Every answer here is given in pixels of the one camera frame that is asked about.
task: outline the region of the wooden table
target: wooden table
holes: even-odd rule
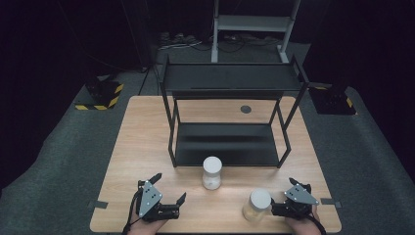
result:
[[[294,98],[284,97],[281,109],[285,116]],[[181,118],[191,121],[259,121],[269,119],[272,101],[203,100],[181,101]],[[249,105],[250,114],[240,108]],[[278,153],[285,151],[281,127],[273,124]],[[169,127],[164,105],[159,96],[132,97],[115,143],[105,176],[100,202],[106,209],[96,208],[90,228],[94,232],[120,232],[128,217],[129,205],[137,191],[137,181],[161,172],[156,187],[163,193],[163,204],[175,204],[187,193],[180,217],[170,220],[160,232],[166,233],[287,233],[290,228],[281,216],[267,216],[258,223],[245,220],[242,206],[255,188],[265,188],[277,203],[285,201],[283,192],[293,185],[289,177],[309,183],[313,196],[331,198],[300,111],[288,129],[292,152],[281,168],[273,166],[225,166],[222,185],[214,191],[202,184],[201,166],[173,167],[167,151]],[[320,205],[318,214],[327,232],[342,228],[335,206]]]

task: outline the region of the white container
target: white container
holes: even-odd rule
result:
[[[215,190],[220,186],[220,171],[222,162],[217,157],[208,157],[204,160],[203,183],[205,188]]]
[[[252,222],[260,221],[270,205],[271,195],[269,195],[268,191],[257,188],[251,192],[250,199],[242,208],[242,213],[246,220]]]

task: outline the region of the robotic arm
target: robotic arm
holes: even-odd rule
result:
[[[138,191],[134,194],[131,202],[128,221],[124,226],[122,234],[126,234],[131,225],[140,219],[146,222],[153,222],[163,219],[176,219],[180,215],[179,208],[185,202],[184,193],[175,205],[163,205],[161,203],[162,193],[154,186],[161,179],[161,173],[156,174],[146,181],[138,181]],[[138,215],[136,221],[130,222],[134,203],[136,202],[135,213]]]
[[[323,225],[310,215],[312,213],[312,205],[319,205],[318,201],[311,196],[311,186],[309,184],[301,184],[294,178],[290,178],[290,182],[294,186],[284,193],[287,200],[283,204],[277,204],[271,199],[272,214],[298,220],[307,218],[315,223],[322,235],[325,235],[326,230]]]

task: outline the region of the round hole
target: round hole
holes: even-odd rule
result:
[[[241,107],[241,112],[244,114],[249,114],[252,111],[251,107],[249,106],[242,106]]]

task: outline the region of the gray carpet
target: gray carpet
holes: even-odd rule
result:
[[[307,49],[290,43],[287,52],[303,61]],[[275,45],[246,46],[235,53],[220,51],[219,62],[278,62],[275,52]],[[186,48],[160,51],[158,62],[164,53],[173,63],[210,61],[210,51]],[[120,73],[116,81],[124,88],[112,110],[77,111],[62,104],[68,111],[36,163],[3,191],[0,234],[93,234],[88,205],[98,198],[127,102],[144,78],[144,73]],[[358,92],[349,88],[346,94],[357,116],[320,116],[308,93],[300,103],[331,194],[342,205],[339,234],[415,234],[414,184]],[[152,70],[141,95],[158,95]]]

